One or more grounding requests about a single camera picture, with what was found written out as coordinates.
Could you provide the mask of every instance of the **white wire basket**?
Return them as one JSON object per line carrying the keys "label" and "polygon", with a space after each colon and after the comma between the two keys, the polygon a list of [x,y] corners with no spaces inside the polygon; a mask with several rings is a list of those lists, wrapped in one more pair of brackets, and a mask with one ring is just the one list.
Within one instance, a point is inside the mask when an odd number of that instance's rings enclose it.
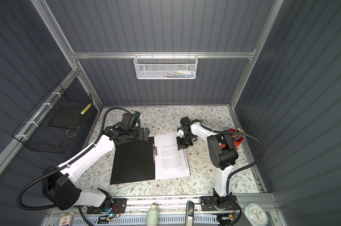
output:
{"label": "white wire basket", "polygon": [[134,57],[134,67],[138,79],[195,79],[197,56],[184,58]]}

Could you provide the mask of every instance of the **table surface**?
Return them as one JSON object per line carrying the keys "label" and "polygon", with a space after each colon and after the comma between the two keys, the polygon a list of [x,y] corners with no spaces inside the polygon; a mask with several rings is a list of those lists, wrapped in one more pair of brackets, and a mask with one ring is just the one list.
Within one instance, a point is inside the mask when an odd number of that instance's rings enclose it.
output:
{"label": "table surface", "polygon": [[[202,119],[206,125],[218,130],[234,128],[227,106],[201,107],[134,107],[126,108],[130,112],[141,112],[141,127],[148,127],[150,134],[173,133],[180,126],[180,120],[188,116],[190,120]],[[100,113],[90,142],[99,134],[105,111]],[[105,127],[122,119],[124,111],[113,110],[106,117]],[[239,157],[235,169],[248,164],[242,145],[237,148]],[[207,142],[198,139],[187,148],[189,177],[164,180],[146,180],[140,182],[110,185],[115,149],[106,153],[79,178],[77,184],[86,188],[102,188],[112,196],[156,196],[156,195],[202,195],[211,194],[215,185],[216,168],[210,161]],[[232,193],[258,193],[250,169],[235,174],[230,180]]]}

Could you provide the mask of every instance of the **gray corrugated wall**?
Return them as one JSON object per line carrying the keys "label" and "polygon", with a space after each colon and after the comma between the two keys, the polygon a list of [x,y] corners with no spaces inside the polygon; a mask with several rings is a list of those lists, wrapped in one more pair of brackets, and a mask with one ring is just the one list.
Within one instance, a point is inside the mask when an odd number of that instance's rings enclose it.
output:
{"label": "gray corrugated wall", "polygon": [[[78,79],[75,79],[68,89],[84,92]],[[0,176],[0,225],[38,226],[41,224],[47,211],[21,210],[15,202],[17,194],[25,185],[40,177],[44,168],[49,165],[56,167],[60,163],[73,157],[82,149],[95,120],[97,110],[95,107],[91,107],[86,114],[87,118],[82,122],[77,131],[76,139],[69,145],[73,147],[72,152],[57,154],[29,151],[25,147],[20,149]],[[30,188],[24,194],[22,200],[25,205],[29,206],[51,204],[42,195],[42,183],[37,183]]]}
{"label": "gray corrugated wall", "polygon": [[75,52],[252,51],[272,2],[47,1]]}
{"label": "gray corrugated wall", "polygon": [[[273,0],[47,1],[75,52],[252,51]],[[85,60],[105,106],[228,104],[246,59],[200,59],[196,79],[139,80],[132,60]]]}
{"label": "gray corrugated wall", "polygon": [[0,152],[70,70],[30,1],[0,1]]}
{"label": "gray corrugated wall", "polygon": [[236,113],[288,225],[341,225],[341,0],[285,1]]}
{"label": "gray corrugated wall", "polygon": [[104,106],[229,104],[247,59],[200,59],[196,79],[137,79],[133,60],[80,59]]}
{"label": "gray corrugated wall", "polygon": [[[41,17],[27,1],[0,1],[0,152],[10,142],[11,134],[31,109],[70,72]],[[75,79],[69,89],[82,90]],[[17,193],[48,165],[58,165],[82,148],[96,116],[92,114],[78,131],[78,146],[73,153],[53,154],[22,148],[0,176],[0,225],[40,225],[46,211],[25,211],[15,204]],[[41,185],[24,196],[27,205],[48,204]]]}

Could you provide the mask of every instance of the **clock face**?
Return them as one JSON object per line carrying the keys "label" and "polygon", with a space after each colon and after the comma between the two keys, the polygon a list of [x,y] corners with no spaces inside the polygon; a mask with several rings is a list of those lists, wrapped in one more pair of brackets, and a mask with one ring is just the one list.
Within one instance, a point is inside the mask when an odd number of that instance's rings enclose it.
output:
{"label": "clock face", "polygon": [[264,225],[266,223],[266,214],[258,206],[251,206],[249,210],[249,215],[253,221],[258,225]]}

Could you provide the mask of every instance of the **door handle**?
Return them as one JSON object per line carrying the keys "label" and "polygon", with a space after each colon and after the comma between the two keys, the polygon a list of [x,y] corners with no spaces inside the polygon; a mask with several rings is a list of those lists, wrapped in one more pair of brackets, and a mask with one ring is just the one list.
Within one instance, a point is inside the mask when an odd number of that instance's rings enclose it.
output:
{"label": "door handle", "polygon": [[186,226],[193,226],[194,216],[194,203],[192,201],[187,202],[186,208]]}

